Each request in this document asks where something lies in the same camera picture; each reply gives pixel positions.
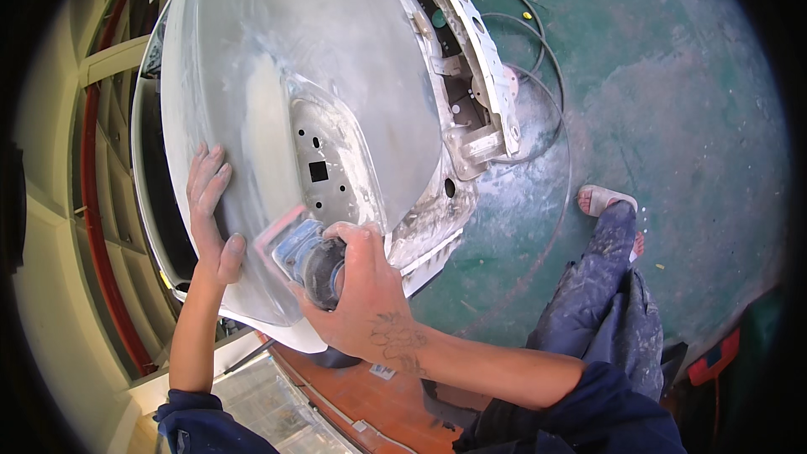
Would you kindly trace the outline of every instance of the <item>arm tattoo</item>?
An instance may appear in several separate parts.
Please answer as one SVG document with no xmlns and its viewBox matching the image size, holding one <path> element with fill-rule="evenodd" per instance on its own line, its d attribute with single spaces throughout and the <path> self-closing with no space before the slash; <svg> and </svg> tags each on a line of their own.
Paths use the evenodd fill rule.
<svg viewBox="0 0 807 454">
<path fill-rule="evenodd" d="M 428 342 L 423 332 L 409 328 L 398 312 L 379 314 L 373 324 L 369 341 L 384 348 L 383 355 L 386 359 L 398 359 L 406 373 L 428 378 L 429 375 L 420 367 L 415 354 L 415 349 L 422 348 Z"/>
</svg>

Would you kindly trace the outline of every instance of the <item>concrete floor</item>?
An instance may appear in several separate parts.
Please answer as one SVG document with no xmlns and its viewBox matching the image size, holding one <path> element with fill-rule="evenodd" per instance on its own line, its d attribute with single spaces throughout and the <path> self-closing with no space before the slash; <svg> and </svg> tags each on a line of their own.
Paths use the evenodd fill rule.
<svg viewBox="0 0 807 454">
<path fill-rule="evenodd" d="M 516 0 L 473 0 L 520 16 Z M 567 81 L 572 197 L 585 182 L 631 193 L 646 230 L 637 262 L 665 342 L 711 347 L 775 285 L 783 247 L 789 144 L 764 54 L 735 0 L 531 0 Z M 538 44 L 485 20 L 506 63 L 531 67 Z M 554 85 L 550 64 L 541 77 Z M 556 117 L 524 83 L 522 130 L 546 140 Z M 566 194 L 561 137 L 526 165 L 495 166 L 464 244 L 412 300 L 440 330 L 519 346 L 595 220 L 574 198 L 542 259 Z"/>
</svg>

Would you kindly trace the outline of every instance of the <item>red hose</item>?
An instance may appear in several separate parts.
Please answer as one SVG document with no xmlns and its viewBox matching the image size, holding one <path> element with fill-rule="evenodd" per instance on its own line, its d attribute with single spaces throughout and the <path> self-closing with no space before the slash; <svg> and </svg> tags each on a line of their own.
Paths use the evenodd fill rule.
<svg viewBox="0 0 807 454">
<path fill-rule="evenodd" d="M 112 9 L 109 21 L 104 27 L 101 35 L 101 42 L 98 51 L 106 50 L 112 44 L 112 38 L 120 20 L 120 15 L 124 11 L 127 0 L 116 0 Z M 93 257 L 95 274 L 98 276 L 98 283 L 101 285 L 101 293 L 106 302 L 106 307 L 115 323 L 121 341 L 124 343 L 126 352 L 134 361 L 141 377 L 145 377 L 156 371 L 156 366 L 152 361 L 143 341 L 137 334 L 132 318 L 126 310 L 124 298 L 120 296 L 118 282 L 115 279 L 115 272 L 112 269 L 112 262 L 109 260 L 109 253 L 106 252 L 106 240 L 103 236 L 101 225 L 101 211 L 98 208 L 98 185 L 96 183 L 95 172 L 95 127 L 98 124 L 98 97 L 100 92 L 96 84 L 87 87 L 87 100 L 84 105 L 84 125 L 82 126 L 82 200 L 86 206 L 84 211 L 84 221 L 87 228 L 87 237 L 90 240 L 90 254 Z"/>
</svg>

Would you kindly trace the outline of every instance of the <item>square hole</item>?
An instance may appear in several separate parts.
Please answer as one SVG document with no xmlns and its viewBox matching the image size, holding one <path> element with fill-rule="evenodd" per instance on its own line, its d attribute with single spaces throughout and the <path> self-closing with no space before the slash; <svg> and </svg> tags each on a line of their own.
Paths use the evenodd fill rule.
<svg viewBox="0 0 807 454">
<path fill-rule="evenodd" d="M 308 164 L 308 170 L 311 172 L 311 182 L 318 183 L 321 180 L 328 180 L 328 167 L 325 162 L 314 162 Z"/>
</svg>

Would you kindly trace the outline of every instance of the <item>blue pants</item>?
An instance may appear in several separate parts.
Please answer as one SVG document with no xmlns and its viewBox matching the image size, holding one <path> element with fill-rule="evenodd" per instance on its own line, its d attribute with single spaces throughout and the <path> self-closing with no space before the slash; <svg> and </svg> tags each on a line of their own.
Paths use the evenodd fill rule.
<svg viewBox="0 0 807 454">
<path fill-rule="evenodd" d="M 636 212 L 619 201 L 600 215 L 586 251 L 563 273 L 526 347 L 606 361 L 637 393 L 659 400 L 662 328 L 645 280 L 630 266 Z"/>
</svg>

